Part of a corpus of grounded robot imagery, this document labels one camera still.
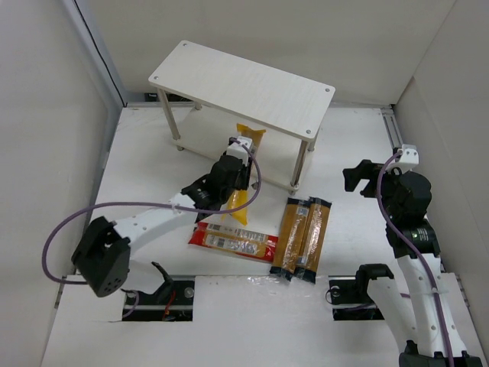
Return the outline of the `yellow spaghetti bag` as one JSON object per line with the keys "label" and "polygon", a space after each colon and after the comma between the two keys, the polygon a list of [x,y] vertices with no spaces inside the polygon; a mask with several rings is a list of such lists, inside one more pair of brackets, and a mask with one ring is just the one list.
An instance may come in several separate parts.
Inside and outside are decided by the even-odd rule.
{"label": "yellow spaghetti bag", "polygon": [[[256,154],[266,130],[252,129],[247,125],[238,123],[237,132],[239,136],[250,138],[253,141],[251,151],[253,154]],[[248,190],[236,190],[228,200],[226,209],[235,209],[241,205],[244,205],[247,201]],[[244,208],[233,212],[231,213],[231,217],[241,223],[243,226],[246,226],[248,224],[248,209]]]}

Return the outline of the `red spaghetti bag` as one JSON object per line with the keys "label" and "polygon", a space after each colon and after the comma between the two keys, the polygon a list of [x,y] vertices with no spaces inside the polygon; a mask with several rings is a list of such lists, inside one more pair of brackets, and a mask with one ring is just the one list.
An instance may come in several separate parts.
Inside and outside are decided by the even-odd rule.
{"label": "red spaghetti bag", "polygon": [[275,235],[207,222],[197,223],[189,239],[191,245],[268,263],[274,260],[277,243]]}

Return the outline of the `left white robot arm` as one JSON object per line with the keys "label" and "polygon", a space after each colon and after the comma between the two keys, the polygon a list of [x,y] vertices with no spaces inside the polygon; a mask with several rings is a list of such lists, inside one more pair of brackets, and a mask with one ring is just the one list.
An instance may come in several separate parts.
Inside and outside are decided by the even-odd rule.
{"label": "left white robot arm", "polygon": [[72,255],[73,264],[97,297],[123,290],[162,298],[169,290],[164,268],[157,261],[137,262],[133,255],[175,229],[221,213],[234,191],[248,187],[253,163],[223,154],[208,174],[162,207],[114,222],[94,219]]}

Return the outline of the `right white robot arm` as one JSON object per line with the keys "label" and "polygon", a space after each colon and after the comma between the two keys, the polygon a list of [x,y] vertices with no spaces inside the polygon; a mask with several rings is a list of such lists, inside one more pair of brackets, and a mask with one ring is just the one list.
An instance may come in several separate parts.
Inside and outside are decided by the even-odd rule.
{"label": "right white robot arm", "polygon": [[442,283],[442,262],[436,233],[426,219],[431,183],[400,166],[393,156],[384,164],[363,160],[343,171],[345,190],[375,198],[386,222],[386,237],[402,271],[408,293],[397,288],[386,264],[361,265],[355,288],[380,310],[399,349],[401,366],[480,366],[458,334]]}

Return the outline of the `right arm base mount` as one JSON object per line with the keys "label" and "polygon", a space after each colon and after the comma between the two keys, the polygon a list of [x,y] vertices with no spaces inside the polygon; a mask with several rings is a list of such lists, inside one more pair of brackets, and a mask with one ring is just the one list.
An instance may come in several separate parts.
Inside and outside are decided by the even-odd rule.
{"label": "right arm base mount", "polygon": [[366,294],[361,293],[353,275],[330,276],[326,302],[332,307],[334,321],[383,320],[377,305]]}

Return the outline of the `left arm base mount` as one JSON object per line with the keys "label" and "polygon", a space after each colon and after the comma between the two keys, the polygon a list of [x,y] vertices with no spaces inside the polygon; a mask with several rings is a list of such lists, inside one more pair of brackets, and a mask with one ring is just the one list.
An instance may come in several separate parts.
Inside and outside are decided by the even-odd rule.
{"label": "left arm base mount", "polygon": [[176,277],[172,288],[160,296],[125,294],[121,320],[125,322],[191,322],[195,295],[194,277]]}

